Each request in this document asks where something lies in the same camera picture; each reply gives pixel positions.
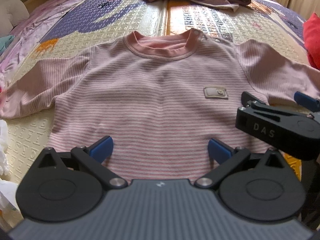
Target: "shirt patch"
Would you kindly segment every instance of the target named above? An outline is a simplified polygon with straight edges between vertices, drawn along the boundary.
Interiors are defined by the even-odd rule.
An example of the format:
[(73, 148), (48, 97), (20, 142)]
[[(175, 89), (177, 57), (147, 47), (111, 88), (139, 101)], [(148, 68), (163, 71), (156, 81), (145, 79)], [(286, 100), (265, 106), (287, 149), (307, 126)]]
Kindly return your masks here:
[(205, 98), (228, 99), (227, 89), (217, 86), (205, 86), (203, 89)]

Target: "bed sheet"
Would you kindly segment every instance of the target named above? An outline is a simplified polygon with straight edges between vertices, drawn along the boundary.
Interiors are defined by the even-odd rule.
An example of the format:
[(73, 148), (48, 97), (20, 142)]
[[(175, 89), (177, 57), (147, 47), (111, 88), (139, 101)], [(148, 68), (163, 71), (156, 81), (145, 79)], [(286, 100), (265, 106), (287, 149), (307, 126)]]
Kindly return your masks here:
[[(253, 0), (229, 12), (186, 0), (53, 0), (38, 8), (24, 26), (0, 68), (2, 82), (15, 82), (42, 58), (70, 57), (84, 48), (112, 41), (133, 30), (147, 36), (173, 35), (197, 28), (234, 43), (248, 39), (270, 44), (282, 55), (308, 64), (301, 36), (302, 19), (273, 0)], [(54, 109), (6, 120), (11, 181), (19, 183), (40, 151), (52, 127)], [(300, 164), (289, 159), (299, 176)]]

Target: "shirt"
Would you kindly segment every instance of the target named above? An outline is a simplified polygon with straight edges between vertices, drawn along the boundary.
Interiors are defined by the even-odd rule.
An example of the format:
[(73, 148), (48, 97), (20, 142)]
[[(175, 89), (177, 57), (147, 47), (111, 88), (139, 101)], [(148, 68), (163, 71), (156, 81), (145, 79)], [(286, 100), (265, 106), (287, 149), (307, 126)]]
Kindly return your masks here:
[[(103, 164), (119, 176), (193, 181), (215, 166), (211, 138), (267, 149), (235, 128), (243, 91), (294, 105), (296, 91), (318, 97), (319, 84), (318, 70), (255, 40), (236, 45), (195, 29), (163, 37), (132, 32), (74, 57), (39, 60), (1, 93), (0, 116), (55, 106), (48, 146), (57, 152), (110, 135), (114, 150)], [(207, 85), (226, 88), (228, 99), (206, 98)]]

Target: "white pillow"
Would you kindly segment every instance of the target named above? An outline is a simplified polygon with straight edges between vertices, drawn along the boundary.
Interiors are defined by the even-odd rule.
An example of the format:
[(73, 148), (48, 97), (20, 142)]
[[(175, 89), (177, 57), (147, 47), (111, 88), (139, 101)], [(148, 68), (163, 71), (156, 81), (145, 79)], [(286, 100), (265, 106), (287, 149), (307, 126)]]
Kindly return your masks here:
[(13, 27), (29, 17), (26, 6), (20, 0), (0, 4), (0, 37), (7, 36)]

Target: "gray ribbed panel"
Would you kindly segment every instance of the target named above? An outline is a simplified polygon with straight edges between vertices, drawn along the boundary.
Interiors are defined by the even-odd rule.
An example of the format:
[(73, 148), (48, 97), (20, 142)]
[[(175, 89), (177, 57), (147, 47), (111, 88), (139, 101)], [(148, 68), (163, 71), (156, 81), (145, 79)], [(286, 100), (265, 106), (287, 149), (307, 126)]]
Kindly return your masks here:
[(24, 220), (10, 232), (14, 240), (304, 240), (310, 230), (292, 220), (258, 225), (233, 216), (213, 192), (188, 180), (134, 180), (110, 191), (86, 216), (62, 224)]

